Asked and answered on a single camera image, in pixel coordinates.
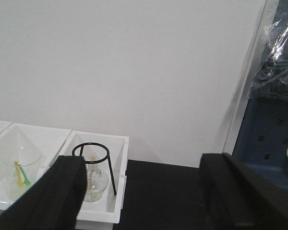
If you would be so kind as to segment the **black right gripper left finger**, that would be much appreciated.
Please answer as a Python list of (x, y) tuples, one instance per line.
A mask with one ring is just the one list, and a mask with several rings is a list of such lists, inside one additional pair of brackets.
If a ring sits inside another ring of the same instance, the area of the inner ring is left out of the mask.
[(85, 193), (84, 158), (59, 156), (30, 189), (0, 215), (0, 230), (73, 230)]

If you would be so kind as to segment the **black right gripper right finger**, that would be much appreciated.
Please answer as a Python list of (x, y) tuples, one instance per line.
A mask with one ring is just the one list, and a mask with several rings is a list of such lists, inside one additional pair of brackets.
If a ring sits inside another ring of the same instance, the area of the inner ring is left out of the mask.
[(288, 192), (227, 153), (204, 153), (199, 183), (208, 230), (288, 230)]

